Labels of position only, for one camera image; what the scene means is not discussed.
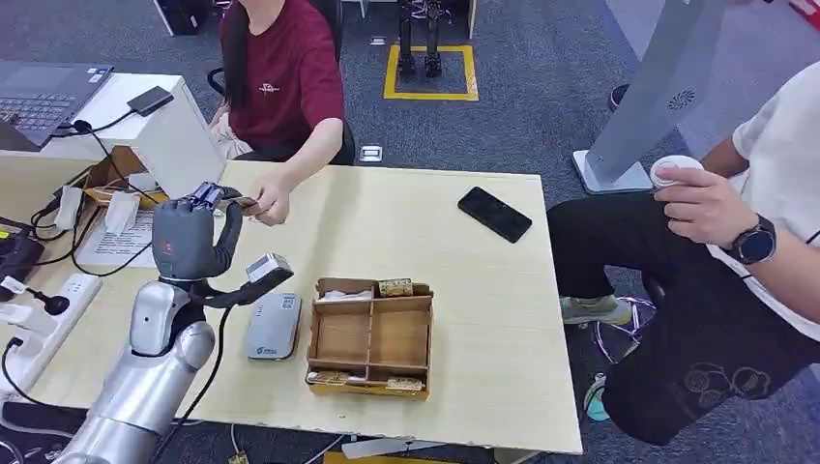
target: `long black hair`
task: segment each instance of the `long black hair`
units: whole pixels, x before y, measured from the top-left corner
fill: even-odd
[[[248,96],[248,11],[234,0],[224,21],[225,101],[231,106],[240,106]]]

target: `gray carpet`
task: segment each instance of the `gray carpet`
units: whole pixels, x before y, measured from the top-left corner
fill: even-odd
[[[480,0],[480,6],[472,45],[481,100],[418,102],[382,99],[387,47],[368,44],[373,35],[386,36],[388,42],[395,39],[395,5],[371,4],[366,20],[361,20],[357,5],[345,5],[341,61],[346,112],[357,141],[382,145],[388,166],[538,173],[548,205],[582,196],[569,156],[592,144],[609,117],[607,92],[634,72],[630,44],[604,0]],[[445,27],[443,43],[463,44],[463,30],[463,21]],[[204,79],[206,71],[220,64],[213,21],[199,36],[170,39],[148,2],[7,0],[0,31],[3,58],[101,61],[113,63],[120,72],[179,73],[206,115],[219,101]],[[456,80],[453,86],[460,85]],[[688,148],[675,132],[645,161],[680,153],[688,153]],[[616,271],[612,276],[619,292],[641,293],[635,273]],[[568,342],[581,395],[590,376],[601,370],[601,359],[591,349],[587,332],[568,332]],[[635,442],[611,423],[584,424],[588,452],[567,460],[818,462],[820,399],[816,386],[804,377],[769,401],[725,405],[664,449]],[[22,423],[69,427],[76,422],[31,406],[9,409],[12,419]],[[259,427],[237,430],[254,463],[304,462],[333,439]],[[48,449],[55,443],[11,432],[3,435],[24,448]],[[226,426],[205,423],[186,427],[162,462],[225,462],[230,451]],[[411,455],[491,462],[486,450],[466,447]],[[541,456],[533,462],[547,460],[565,461]],[[45,461],[36,456],[31,462]]]

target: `black pants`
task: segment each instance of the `black pants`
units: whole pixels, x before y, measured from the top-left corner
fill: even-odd
[[[604,265],[665,283],[641,345],[612,367],[603,406],[621,430],[665,445],[732,396],[762,399],[811,363],[820,343],[786,323],[705,246],[666,227],[648,194],[592,197],[547,213],[561,295],[610,295]]]

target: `laptop keyboard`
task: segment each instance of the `laptop keyboard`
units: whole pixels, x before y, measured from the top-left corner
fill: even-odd
[[[60,94],[0,93],[0,113],[11,115],[12,126],[19,130],[52,131],[70,116],[74,100],[76,97]]]

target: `man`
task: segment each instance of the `man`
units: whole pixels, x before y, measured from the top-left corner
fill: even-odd
[[[818,121],[820,63],[709,152],[705,170],[659,172],[680,184],[547,213],[565,323],[629,320],[604,265],[665,285],[640,346],[587,395],[634,438],[665,445],[727,398],[769,397],[820,362]]]

